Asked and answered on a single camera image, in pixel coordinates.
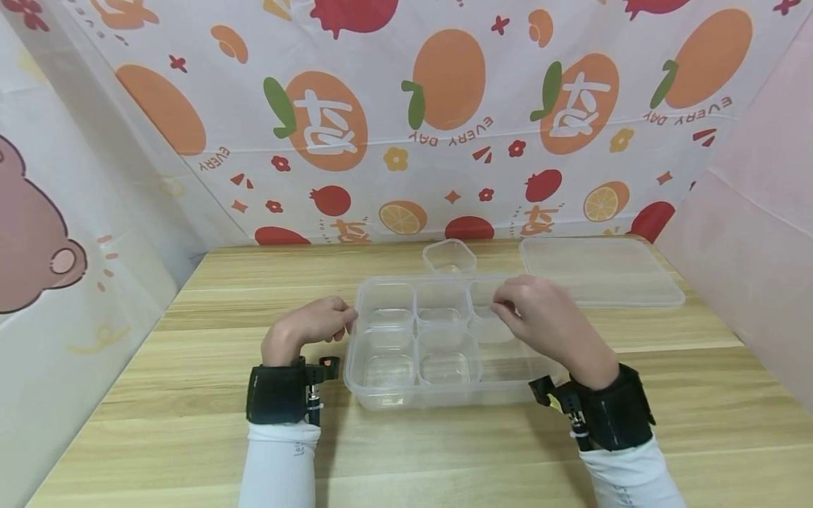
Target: wood grain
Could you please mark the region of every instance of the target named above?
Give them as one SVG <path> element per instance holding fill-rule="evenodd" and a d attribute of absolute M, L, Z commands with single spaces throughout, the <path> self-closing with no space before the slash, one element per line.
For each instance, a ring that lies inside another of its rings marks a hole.
<path fill-rule="evenodd" d="M 369 276 L 421 273 L 424 245 L 213 251 L 29 506 L 234 507 L 246 454 L 246 382 L 267 326 L 328 293 L 352 301 Z M 479 271 L 524 271 L 516 242 L 470 246 Z M 672 275 L 686 292 L 680 309 L 585 313 L 641 372 L 687 502 L 809 506 L 813 420 Z M 305 353 L 343 356 L 345 348 L 320 344 Z M 552 410 L 372 413 L 338 381 L 322 396 L 319 506 L 593 503 L 567 422 Z"/>

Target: black wrist band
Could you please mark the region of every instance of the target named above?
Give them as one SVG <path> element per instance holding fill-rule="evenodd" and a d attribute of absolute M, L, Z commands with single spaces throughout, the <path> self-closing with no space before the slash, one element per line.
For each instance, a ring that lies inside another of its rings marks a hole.
<path fill-rule="evenodd" d="M 590 438 L 614 451 L 640 446 L 652 439 L 655 425 L 638 372 L 619 365 L 618 378 L 607 388 L 592 390 L 571 377 Z"/>
<path fill-rule="evenodd" d="M 301 422 L 307 412 L 307 385 L 303 356 L 290 367 L 254 367 L 249 380 L 246 418 L 261 425 Z"/>

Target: white sleeve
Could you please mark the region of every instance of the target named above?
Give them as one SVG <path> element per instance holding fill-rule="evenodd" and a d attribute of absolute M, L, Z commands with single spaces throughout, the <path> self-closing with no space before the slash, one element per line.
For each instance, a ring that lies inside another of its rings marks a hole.
<path fill-rule="evenodd" d="M 322 430 L 305 422 L 249 423 L 240 508 L 314 508 L 313 457 Z"/>
<path fill-rule="evenodd" d="M 593 478 L 599 508 L 685 508 L 658 442 L 617 452 L 579 452 Z"/>

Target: red flower print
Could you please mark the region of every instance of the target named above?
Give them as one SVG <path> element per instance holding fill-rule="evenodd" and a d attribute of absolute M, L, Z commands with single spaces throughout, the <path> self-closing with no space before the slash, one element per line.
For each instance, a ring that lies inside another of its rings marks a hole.
<path fill-rule="evenodd" d="M 23 23 L 31 30 L 50 31 L 46 22 L 39 16 L 42 14 L 42 7 L 36 0 L 2 0 L 2 5 L 11 12 L 22 13 Z"/>
<path fill-rule="evenodd" d="M 274 155 L 271 159 L 271 164 L 273 164 L 276 170 L 279 172 L 291 171 L 291 166 L 288 164 L 288 159 L 285 157 Z"/>
<path fill-rule="evenodd" d="M 494 197 L 494 189 L 483 189 L 478 196 L 480 196 L 480 201 L 491 201 L 491 198 Z"/>
<path fill-rule="evenodd" d="M 282 203 L 276 201 L 266 201 L 265 207 L 273 214 L 282 213 Z"/>
<path fill-rule="evenodd" d="M 508 147 L 508 156 L 509 157 L 522 157 L 522 154 L 525 151 L 525 141 L 518 139 L 511 143 L 511 146 Z"/>

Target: pink wall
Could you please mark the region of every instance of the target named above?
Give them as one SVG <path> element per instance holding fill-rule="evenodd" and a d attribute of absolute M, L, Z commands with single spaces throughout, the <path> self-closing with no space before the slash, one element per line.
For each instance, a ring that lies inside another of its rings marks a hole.
<path fill-rule="evenodd" d="M 813 18 L 658 248 L 813 412 Z"/>

